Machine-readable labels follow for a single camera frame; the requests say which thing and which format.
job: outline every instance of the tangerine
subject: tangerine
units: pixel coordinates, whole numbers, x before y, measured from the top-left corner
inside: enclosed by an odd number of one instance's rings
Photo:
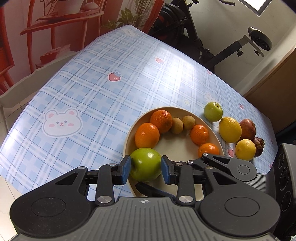
[[[159,130],[151,123],[144,123],[139,126],[135,134],[137,148],[153,148],[159,141]]]
[[[172,127],[173,119],[171,114],[166,110],[157,110],[152,114],[150,122],[155,125],[159,133],[162,134]]]
[[[210,153],[214,155],[219,155],[220,151],[218,147],[213,143],[205,143],[198,148],[197,155],[201,157],[203,153]]]
[[[209,138],[209,132],[203,125],[195,125],[190,132],[191,140],[197,144],[205,144]]]

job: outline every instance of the beige plate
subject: beige plate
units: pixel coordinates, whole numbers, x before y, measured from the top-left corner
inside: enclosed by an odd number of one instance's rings
[[[134,150],[137,149],[135,145],[135,133],[138,129],[138,127],[145,123],[145,122],[150,122],[150,117],[152,113],[154,113],[157,110],[166,110],[168,111],[172,117],[178,117],[182,119],[186,115],[191,115],[195,119],[195,124],[201,124],[204,125],[208,131],[209,131],[209,143],[215,144],[220,151],[220,155],[224,156],[224,152],[222,150],[221,144],[214,134],[214,132],[211,130],[211,128],[199,117],[196,115],[190,113],[187,110],[180,109],[177,107],[160,107],[156,108],[153,110],[150,110],[143,114],[131,127],[125,143],[123,147],[123,156],[125,155],[130,155]],[[154,150],[158,151],[158,153],[162,155],[167,155],[168,158],[172,161],[188,161],[188,160],[194,160],[196,159],[197,156],[197,150],[198,147],[195,145],[191,139],[190,139],[190,132],[189,131],[183,131],[182,133],[175,135],[172,134],[171,132],[167,132],[165,134],[162,134],[160,136],[158,144],[154,147]],[[130,185],[132,192],[134,196],[137,197],[145,197],[141,193],[139,193],[136,188],[135,184],[137,181],[135,181],[133,178],[129,177],[128,178],[128,184]],[[158,189],[161,189],[165,192],[169,192],[171,194],[174,194],[175,196],[177,195],[177,188],[178,186],[176,185],[166,185],[163,180],[163,176],[160,175],[157,179],[154,181],[151,181],[148,183],[149,185],[156,187]],[[195,185],[195,196],[196,200],[201,200],[203,199],[203,194],[202,194],[202,188],[201,185],[196,184]]]

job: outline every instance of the exercise bike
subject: exercise bike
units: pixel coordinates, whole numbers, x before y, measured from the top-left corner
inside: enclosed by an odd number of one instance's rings
[[[219,1],[223,4],[235,6],[234,2]],[[264,57],[258,46],[266,51],[271,50],[271,40],[260,30],[249,27],[248,34],[250,38],[244,35],[240,40],[235,41],[217,55],[213,55],[210,49],[205,48],[202,41],[198,38],[189,11],[189,8],[197,3],[199,3],[198,0],[193,0],[193,3],[188,5],[185,0],[173,0],[171,3],[166,3],[148,34],[178,49],[212,72],[215,72],[216,64],[233,53],[237,52],[237,56],[243,55],[240,49],[247,43],[254,47],[254,52],[258,56]],[[184,35],[184,28],[187,30],[188,37]]]

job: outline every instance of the green apple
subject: green apple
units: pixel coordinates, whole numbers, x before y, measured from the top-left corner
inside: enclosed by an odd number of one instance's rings
[[[221,105],[219,105],[217,102],[207,103],[204,108],[204,115],[210,122],[217,122],[221,120],[223,116]]]
[[[130,175],[138,182],[150,182],[160,173],[160,154],[151,148],[139,148],[131,155]]]

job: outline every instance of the window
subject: window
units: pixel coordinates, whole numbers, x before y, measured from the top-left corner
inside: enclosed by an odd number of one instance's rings
[[[263,13],[271,0],[240,0],[244,5],[251,9],[258,16]]]

